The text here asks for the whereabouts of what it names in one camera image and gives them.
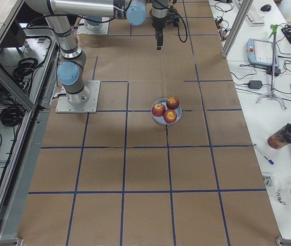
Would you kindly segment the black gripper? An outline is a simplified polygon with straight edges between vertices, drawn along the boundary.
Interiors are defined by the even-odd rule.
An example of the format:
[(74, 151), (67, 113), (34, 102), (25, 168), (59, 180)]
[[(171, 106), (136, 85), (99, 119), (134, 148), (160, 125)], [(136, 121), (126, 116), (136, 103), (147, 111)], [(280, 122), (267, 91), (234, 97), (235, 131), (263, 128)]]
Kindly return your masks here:
[(151, 1), (152, 3), (152, 26), (156, 32), (157, 50), (161, 50), (163, 46), (163, 29), (168, 21), (168, 5), (169, 0)]

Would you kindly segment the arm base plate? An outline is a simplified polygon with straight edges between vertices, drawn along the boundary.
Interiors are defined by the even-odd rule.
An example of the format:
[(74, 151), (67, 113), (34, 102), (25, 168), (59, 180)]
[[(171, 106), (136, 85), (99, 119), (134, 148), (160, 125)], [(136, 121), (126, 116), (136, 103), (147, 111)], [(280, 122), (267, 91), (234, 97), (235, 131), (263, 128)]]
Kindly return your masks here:
[(62, 95), (58, 98), (56, 113), (96, 113), (101, 82), (89, 80), (85, 82), (84, 89), (88, 94), (69, 95), (65, 88), (61, 89)]
[(88, 23), (86, 20), (80, 22), (77, 34), (107, 35), (109, 23)]

